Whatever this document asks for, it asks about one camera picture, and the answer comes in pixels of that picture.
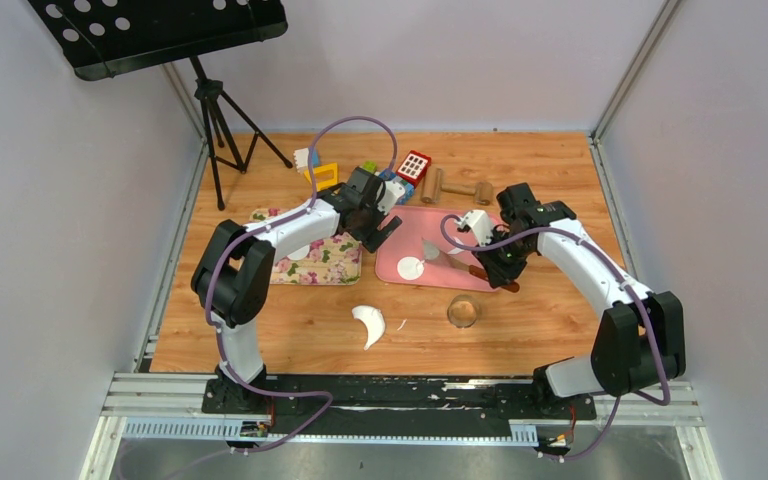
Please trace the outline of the pink rectangular tray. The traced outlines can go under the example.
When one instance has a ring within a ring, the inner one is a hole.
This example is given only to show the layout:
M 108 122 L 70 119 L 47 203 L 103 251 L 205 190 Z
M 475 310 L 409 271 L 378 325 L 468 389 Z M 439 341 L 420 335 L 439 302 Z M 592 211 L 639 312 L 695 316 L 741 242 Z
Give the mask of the pink rectangular tray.
M 444 239 L 440 232 L 440 225 L 444 216 L 449 214 L 461 216 L 463 213 L 452 209 L 397 205 L 391 210 L 391 214 L 400 217 L 402 225 L 377 250 L 375 274 L 380 280 L 388 283 L 424 286 L 418 282 L 418 279 L 403 280 L 397 273 L 397 262 L 406 256 L 422 260 L 423 239 L 431 241 L 446 253 L 452 248 L 457 248 Z M 468 264 L 479 264 L 468 251 L 453 256 Z

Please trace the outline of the metal dough scraper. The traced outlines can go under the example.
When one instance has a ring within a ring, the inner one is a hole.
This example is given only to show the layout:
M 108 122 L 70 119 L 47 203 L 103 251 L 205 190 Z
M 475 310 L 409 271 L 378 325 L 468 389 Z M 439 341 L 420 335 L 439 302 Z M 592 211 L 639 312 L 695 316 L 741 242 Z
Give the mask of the metal dough scraper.
M 422 248 L 422 273 L 418 282 L 424 286 L 476 292 L 519 291 L 519 284 L 516 282 L 503 287 L 491 287 L 487 272 L 480 265 L 465 263 L 429 240 L 422 240 Z

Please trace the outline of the wooden dough roller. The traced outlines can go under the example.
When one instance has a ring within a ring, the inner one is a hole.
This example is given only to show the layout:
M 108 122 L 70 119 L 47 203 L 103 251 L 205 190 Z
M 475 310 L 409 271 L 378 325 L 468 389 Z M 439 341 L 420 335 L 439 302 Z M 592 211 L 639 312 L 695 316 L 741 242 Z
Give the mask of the wooden dough roller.
M 422 186 L 420 201 L 425 204 L 436 204 L 442 193 L 452 193 L 469 196 L 478 205 L 489 205 L 494 198 L 493 185 L 487 181 L 474 184 L 454 184 L 445 180 L 445 172 L 434 168 L 426 175 Z

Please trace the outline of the white dough ball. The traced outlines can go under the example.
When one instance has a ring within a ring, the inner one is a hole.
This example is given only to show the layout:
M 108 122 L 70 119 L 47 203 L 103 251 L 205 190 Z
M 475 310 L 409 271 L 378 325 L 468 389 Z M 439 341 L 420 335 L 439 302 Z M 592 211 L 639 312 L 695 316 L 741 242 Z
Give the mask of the white dough ball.
M 401 258 L 396 265 L 398 275 L 406 281 L 419 279 L 425 270 L 425 261 L 417 257 L 406 256 Z

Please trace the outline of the white dough scrap crescent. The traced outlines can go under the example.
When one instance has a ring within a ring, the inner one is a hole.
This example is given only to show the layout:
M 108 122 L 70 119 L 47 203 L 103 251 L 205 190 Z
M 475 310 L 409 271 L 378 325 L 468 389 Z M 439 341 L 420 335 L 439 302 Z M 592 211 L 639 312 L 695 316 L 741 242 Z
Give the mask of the white dough scrap crescent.
M 366 328 L 367 338 L 364 350 L 369 350 L 386 332 L 386 322 L 382 312 L 370 305 L 358 305 L 351 310 L 352 317 Z

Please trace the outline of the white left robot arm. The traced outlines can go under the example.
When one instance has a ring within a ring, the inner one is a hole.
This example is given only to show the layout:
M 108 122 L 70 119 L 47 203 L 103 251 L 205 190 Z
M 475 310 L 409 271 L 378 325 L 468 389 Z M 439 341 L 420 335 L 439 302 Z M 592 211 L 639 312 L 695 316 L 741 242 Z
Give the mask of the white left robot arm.
M 191 288 L 214 329 L 219 369 L 232 382 L 228 400 L 243 413 L 258 411 L 266 386 L 256 332 L 273 266 L 299 249 L 348 234 L 370 253 L 400 226 L 389 215 L 404 196 L 396 180 L 356 168 L 348 181 L 316 192 L 302 205 L 266 221 L 221 222 L 196 267 Z

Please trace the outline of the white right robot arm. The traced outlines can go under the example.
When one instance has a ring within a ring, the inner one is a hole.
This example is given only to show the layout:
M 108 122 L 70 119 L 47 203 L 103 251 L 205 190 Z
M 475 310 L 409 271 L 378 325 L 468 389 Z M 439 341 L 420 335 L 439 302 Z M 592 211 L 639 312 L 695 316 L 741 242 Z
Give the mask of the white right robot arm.
M 535 370 L 531 403 L 556 417 L 571 397 L 604 392 L 614 397 L 684 374 L 683 307 L 670 291 L 656 293 L 622 270 L 586 233 L 563 202 L 542 203 L 518 184 L 497 196 L 502 224 L 476 238 L 476 258 L 489 284 L 505 287 L 539 254 L 564 273 L 600 317 L 590 354 Z

